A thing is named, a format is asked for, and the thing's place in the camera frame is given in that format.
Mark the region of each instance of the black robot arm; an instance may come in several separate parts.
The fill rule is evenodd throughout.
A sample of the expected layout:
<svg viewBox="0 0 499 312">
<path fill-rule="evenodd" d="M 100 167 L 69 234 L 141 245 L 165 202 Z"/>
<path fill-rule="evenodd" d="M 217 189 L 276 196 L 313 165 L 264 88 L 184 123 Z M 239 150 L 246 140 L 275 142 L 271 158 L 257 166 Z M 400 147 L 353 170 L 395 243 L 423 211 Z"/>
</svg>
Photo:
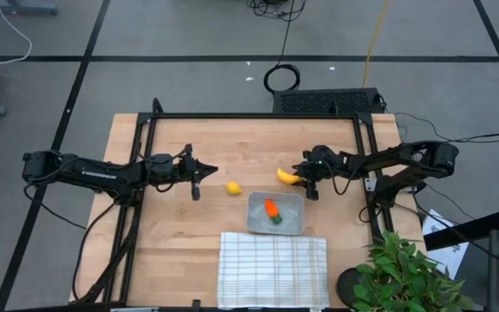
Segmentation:
<svg viewBox="0 0 499 312">
<path fill-rule="evenodd" d="M 116 165 L 73 154 L 55 151 L 25 153 L 23 179 L 30 185 L 62 182 L 106 192 L 120 205 L 130 205 L 136 191 L 152 185 L 165 192 L 179 182 L 191 182 L 191 196 L 199 200 L 199 182 L 217 168 L 199 162 L 191 156 L 191 144 L 174 156 L 154 154 L 140 162 Z"/>
<path fill-rule="evenodd" d="M 296 184 L 307 189 L 308 199 L 317 200 L 319 193 L 316 183 L 322 179 L 336 176 L 361 179 L 378 169 L 406 165 L 406 169 L 393 176 L 369 179 L 367 183 L 367 190 L 373 193 L 378 204 L 392 207 L 400 190 L 409 186 L 416 186 L 420 190 L 424 187 L 423 179 L 453 174 L 458 153 L 455 146 L 439 141 L 402 143 L 367 156 L 345 152 L 336 154 L 327 146 L 315 146 L 311 151 L 303 152 L 306 160 L 293 167 L 296 169 L 295 175 L 303 178 Z"/>
</svg>

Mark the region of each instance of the orange carrot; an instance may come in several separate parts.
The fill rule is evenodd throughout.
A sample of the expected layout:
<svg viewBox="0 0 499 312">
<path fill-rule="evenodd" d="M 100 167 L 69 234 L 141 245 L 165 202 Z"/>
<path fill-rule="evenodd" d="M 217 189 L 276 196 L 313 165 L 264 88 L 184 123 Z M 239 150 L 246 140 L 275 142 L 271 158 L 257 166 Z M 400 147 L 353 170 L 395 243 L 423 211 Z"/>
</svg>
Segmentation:
<svg viewBox="0 0 499 312">
<path fill-rule="evenodd" d="M 282 221 L 278 208 L 276 208 L 275 203 L 270 199 L 265 199 L 265 211 L 269 218 L 272 219 L 274 224 L 279 224 Z"/>
</svg>

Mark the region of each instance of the wooden table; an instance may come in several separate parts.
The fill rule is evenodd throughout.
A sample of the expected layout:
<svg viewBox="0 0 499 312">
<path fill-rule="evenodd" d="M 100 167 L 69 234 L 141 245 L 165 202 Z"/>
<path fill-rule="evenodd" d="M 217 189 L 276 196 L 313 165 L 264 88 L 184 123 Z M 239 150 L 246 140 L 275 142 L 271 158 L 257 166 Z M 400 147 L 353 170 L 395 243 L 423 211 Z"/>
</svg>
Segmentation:
<svg viewBox="0 0 499 312">
<path fill-rule="evenodd" d="M 126 163 L 132 146 L 136 114 L 117 114 L 107 143 L 105 161 Z M 379 150 L 399 144 L 394 116 L 373 116 Z M 366 129 L 362 127 L 366 140 Z M 202 306 L 217 306 L 217 271 L 220 234 L 247 232 L 245 226 L 248 196 L 253 191 L 294 192 L 305 198 L 305 190 L 281 184 L 276 169 L 289 171 L 302 161 L 301 152 L 318 144 L 357 153 L 353 123 L 350 120 L 158 120 L 153 153 L 179 152 L 192 143 L 194 157 L 218 166 L 218 172 L 201 184 L 201 199 L 191 201 L 190 184 L 175 185 L 167 193 L 146 188 L 129 306 L 191 306 L 200 299 Z M 394 174 L 403 167 L 385 169 Z M 236 181 L 243 189 L 229 195 L 224 185 Z M 337 178 L 338 185 L 345 179 Z M 365 204 L 363 184 L 353 182 L 344 196 L 335 194 L 330 180 L 317 185 L 320 200 L 305 201 L 305 231 L 302 235 L 327 240 L 328 283 L 331 307 L 344 307 L 334 292 L 338 275 L 366 261 L 372 242 L 368 224 L 358 212 Z M 397 203 L 415 209 L 411 195 L 400 194 Z M 111 204 L 108 195 L 95 195 L 90 222 Z M 87 239 L 77 281 L 85 294 L 108 263 L 119 208 L 109 212 Z M 392 209 L 394 228 L 401 237 L 422 240 L 416 215 Z M 423 243 L 418 244 L 425 251 Z M 118 298 L 122 268 L 115 277 L 113 299 Z"/>
</svg>

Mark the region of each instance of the checkered towel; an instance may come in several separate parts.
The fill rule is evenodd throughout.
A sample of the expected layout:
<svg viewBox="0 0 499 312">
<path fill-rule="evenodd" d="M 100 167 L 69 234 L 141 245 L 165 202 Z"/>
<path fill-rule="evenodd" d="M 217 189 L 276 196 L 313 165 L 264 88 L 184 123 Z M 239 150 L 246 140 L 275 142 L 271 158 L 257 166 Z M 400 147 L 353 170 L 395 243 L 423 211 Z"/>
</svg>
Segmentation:
<svg viewBox="0 0 499 312">
<path fill-rule="evenodd" d="M 327 308 L 327 241 L 222 233 L 219 308 Z"/>
</svg>

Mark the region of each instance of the gray tray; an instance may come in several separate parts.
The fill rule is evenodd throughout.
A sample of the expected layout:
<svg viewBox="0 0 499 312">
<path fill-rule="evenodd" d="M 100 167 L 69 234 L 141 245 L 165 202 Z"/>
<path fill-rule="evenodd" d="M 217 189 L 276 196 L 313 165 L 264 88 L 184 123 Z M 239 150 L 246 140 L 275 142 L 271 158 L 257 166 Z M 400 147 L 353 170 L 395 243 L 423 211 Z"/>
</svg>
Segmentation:
<svg viewBox="0 0 499 312">
<path fill-rule="evenodd" d="M 275 202 L 282 222 L 273 224 L 265 211 L 265 199 Z M 248 197 L 248 230 L 255 233 L 300 235 L 304 228 L 303 197 L 298 194 L 252 192 Z"/>
</svg>

